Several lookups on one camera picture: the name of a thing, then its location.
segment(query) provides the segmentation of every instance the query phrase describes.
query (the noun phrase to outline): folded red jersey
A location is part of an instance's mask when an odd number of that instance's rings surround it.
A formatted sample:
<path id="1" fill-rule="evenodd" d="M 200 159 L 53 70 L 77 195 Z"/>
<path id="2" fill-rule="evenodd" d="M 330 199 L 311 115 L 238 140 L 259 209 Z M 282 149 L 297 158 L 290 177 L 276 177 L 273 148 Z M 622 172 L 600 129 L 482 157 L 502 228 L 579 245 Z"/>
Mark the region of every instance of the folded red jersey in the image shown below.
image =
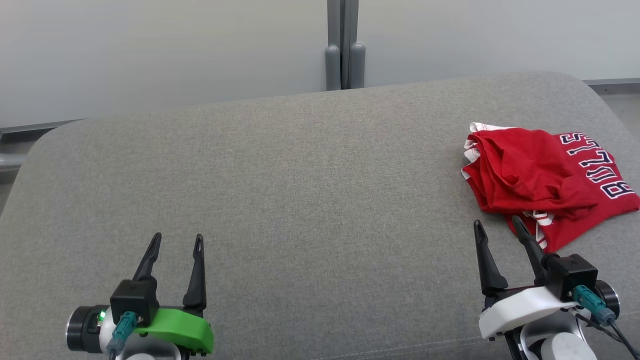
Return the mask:
<path id="1" fill-rule="evenodd" d="M 637 211 L 640 197 L 611 154 L 583 133 L 472 123 L 462 174 L 483 211 L 523 221 L 546 252 L 604 220 Z"/>

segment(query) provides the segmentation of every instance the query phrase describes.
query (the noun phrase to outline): teal connector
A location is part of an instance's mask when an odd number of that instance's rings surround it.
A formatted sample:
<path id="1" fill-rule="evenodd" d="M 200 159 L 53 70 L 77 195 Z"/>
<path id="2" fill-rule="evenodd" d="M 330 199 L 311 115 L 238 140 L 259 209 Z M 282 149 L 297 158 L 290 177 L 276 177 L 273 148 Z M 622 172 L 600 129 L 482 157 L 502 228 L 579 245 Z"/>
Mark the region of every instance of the teal connector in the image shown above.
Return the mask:
<path id="1" fill-rule="evenodd" d="M 115 330 L 111 334 L 111 340 L 109 340 L 107 344 L 106 350 L 110 357 L 115 358 L 120 355 L 122 349 L 124 349 L 127 338 L 133 333 L 137 324 L 138 316 L 133 311 L 126 311 L 122 317 L 120 317 L 118 325 L 116 325 Z"/>
<path id="2" fill-rule="evenodd" d="M 591 311 L 598 323 L 602 325 L 609 325 L 609 320 L 616 319 L 616 315 L 607 307 L 607 304 L 584 285 L 578 285 L 573 289 L 573 299 Z"/>

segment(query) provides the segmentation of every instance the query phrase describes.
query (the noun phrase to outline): red fabric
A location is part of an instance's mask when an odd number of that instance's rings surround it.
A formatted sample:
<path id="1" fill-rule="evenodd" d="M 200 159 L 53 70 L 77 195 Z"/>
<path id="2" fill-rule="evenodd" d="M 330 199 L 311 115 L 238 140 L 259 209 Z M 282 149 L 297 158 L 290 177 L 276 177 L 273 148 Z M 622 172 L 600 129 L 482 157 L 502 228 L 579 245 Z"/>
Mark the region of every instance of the red fabric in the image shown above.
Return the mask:
<path id="1" fill-rule="evenodd" d="M 463 171 L 480 208 L 505 214 L 511 230 L 511 216 L 520 215 L 532 234 L 537 228 L 546 252 L 640 208 L 613 156 L 582 133 L 482 130 L 469 135 L 467 143 L 479 155 Z"/>

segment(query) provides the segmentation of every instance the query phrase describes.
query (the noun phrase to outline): floor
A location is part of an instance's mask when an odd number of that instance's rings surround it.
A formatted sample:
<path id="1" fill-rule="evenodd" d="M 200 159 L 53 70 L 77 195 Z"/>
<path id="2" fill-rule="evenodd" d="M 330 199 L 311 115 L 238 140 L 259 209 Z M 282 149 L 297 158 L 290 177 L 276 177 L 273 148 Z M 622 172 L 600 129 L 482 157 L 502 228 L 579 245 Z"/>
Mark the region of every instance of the floor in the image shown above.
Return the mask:
<path id="1" fill-rule="evenodd" d="M 611 94 L 598 91 L 602 99 L 618 116 L 627 129 L 640 139 L 640 93 Z M 38 131 L 24 136 L 3 136 L 0 138 L 0 154 L 26 154 L 31 146 L 46 131 Z M 0 170 L 0 213 L 9 196 L 17 170 Z"/>

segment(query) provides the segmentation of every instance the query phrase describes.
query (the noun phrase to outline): white robot part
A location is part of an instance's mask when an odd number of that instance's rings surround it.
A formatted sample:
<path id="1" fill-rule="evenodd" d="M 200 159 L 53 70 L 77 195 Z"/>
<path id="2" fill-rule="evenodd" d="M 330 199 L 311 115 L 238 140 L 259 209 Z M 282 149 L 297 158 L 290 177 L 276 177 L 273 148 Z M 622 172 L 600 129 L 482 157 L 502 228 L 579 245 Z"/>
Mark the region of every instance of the white robot part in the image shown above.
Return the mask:
<path id="1" fill-rule="evenodd" d="M 577 305 L 573 301 L 561 302 L 543 286 L 525 289 L 496 302 L 480 314 L 480 333 L 486 339 Z"/>
<path id="2" fill-rule="evenodd" d="M 569 332 L 548 337 L 542 344 L 541 354 L 544 360 L 596 360 L 589 345 Z"/>
<path id="3" fill-rule="evenodd" d="M 100 349 L 106 354 L 107 344 L 111 340 L 116 325 L 113 323 L 113 315 L 109 307 L 100 327 Z M 157 357 L 182 360 L 180 350 L 175 344 L 160 340 L 153 335 L 141 336 L 135 332 L 129 336 L 122 353 L 116 356 L 116 360 L 156 360 Z"/>

